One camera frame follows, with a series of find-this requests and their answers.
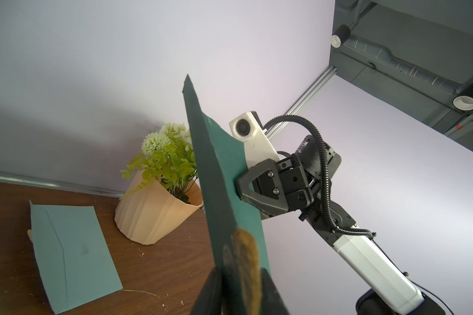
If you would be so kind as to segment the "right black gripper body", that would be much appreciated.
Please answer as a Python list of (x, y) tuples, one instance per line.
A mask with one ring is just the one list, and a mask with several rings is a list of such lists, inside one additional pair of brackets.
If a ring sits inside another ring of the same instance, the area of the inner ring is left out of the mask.
[(298, 156), (287, 156), (277, 163), (277, 167), (288, 210), (295, 211), (311, 206), (314, 196)]

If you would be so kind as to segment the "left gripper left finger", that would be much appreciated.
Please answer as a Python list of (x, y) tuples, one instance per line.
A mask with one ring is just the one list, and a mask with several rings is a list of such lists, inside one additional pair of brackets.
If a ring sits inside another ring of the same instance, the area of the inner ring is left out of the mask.
[(222, 314), (222, 272), (212, 269), (204, 283), (190, 315)]

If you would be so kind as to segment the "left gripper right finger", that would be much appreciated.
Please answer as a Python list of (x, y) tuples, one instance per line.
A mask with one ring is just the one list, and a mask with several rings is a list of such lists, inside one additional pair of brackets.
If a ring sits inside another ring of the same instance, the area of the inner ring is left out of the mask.
[(267, 269), (261, 269), (261, 292), (262, 315), (290, 314)]

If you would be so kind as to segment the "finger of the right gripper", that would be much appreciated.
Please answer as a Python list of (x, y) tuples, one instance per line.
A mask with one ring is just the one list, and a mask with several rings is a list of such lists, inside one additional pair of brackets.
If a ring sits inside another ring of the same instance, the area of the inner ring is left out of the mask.
[(255, 207), (262, 220), (289, 211), (277, 162), (266, 159), (251, 167), (235, 182), (239, 198)]

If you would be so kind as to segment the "dark green envelope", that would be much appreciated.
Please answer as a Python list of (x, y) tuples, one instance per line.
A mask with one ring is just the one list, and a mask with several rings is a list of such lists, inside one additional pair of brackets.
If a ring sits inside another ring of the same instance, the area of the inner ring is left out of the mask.
[(263, 314), (262, 272), (269, 261), (259, 211), (235, 181), (247, 170), (244, 146), (201, 109), (190, 77), (183, 84), (215, 267), (222, 273), (224, 314)]

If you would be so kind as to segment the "mint green envelope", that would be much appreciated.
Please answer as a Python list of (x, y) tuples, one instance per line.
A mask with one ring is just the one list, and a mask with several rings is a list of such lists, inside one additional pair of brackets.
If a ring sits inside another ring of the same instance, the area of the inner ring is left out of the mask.
[(61, 314), (122, 290), (92, 206), (30, 206), (32, 243), (50, 307)]

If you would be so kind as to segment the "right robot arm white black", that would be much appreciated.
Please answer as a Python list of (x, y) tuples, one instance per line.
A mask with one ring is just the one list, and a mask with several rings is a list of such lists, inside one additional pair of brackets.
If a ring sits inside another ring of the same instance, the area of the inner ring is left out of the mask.
[[(266, 131), (296, 123), (308, 134), (293, 154), (274, 149)], [(265, 217), (298, 211), (314, 231), (369, 285), (356, 303), (358, 314), (443, 314), (441, 301), (409, 279), (375, 241), (376, 234), (356, 221), (331, 198), (332, 176), (340, 156), (313, 123), (299, 115), (280, 115), (261, 123), (247, 112), (230, 124), (244, 144), (248, 171), (236, 181), (240, 199)]]

